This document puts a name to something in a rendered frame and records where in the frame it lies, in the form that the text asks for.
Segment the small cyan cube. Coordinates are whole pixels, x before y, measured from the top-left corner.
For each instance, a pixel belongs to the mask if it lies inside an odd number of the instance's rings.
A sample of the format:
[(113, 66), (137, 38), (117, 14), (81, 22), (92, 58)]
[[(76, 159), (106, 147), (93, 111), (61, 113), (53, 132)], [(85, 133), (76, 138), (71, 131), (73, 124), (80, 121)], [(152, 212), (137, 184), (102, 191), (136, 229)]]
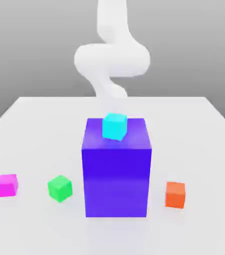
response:
[(127, 133), (127, 116), (109, 113), (102, 120), (102, 137), (121, 141)]

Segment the small green cube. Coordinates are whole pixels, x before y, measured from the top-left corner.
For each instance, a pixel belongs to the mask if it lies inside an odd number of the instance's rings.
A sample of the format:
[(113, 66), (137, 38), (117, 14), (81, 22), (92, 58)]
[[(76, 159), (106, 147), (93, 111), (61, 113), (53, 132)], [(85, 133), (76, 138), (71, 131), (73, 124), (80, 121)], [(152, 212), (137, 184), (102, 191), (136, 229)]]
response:
[(62, 202), (73, 195), (72, 182), (59, 175), (48, 182), (48, 193), (57, 202)]

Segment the small orange cube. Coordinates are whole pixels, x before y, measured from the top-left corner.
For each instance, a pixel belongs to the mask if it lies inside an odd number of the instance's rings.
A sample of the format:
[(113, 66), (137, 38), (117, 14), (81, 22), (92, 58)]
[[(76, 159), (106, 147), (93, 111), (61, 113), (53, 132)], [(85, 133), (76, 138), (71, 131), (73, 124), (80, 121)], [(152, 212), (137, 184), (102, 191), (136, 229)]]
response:
[(165, 193), (165, 206), (183, 209), (185, 205), (185, 184), (179, 182), (167, 182)]

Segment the small magenta cube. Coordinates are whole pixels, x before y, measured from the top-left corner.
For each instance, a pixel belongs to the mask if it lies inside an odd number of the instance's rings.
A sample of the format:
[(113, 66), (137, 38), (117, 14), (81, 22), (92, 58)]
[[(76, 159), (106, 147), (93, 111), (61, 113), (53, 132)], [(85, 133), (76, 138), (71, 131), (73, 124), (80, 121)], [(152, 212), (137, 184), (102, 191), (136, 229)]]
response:
[(0, 197), (13, 197), (18, 190), (18, 179), (16, 174), (0, 175)]

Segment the large purple box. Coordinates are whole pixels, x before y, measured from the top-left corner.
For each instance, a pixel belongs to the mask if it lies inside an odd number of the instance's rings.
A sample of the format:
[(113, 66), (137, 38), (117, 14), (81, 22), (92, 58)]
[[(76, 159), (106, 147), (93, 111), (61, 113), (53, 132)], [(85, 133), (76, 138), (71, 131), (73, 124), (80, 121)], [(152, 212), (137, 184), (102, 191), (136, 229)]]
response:
[(88, 118), (82, 143), (85, 215), (147, 215), (152, 146), (144, 119), (128, 119), (121, 141), (102, 137), (102, 120)]

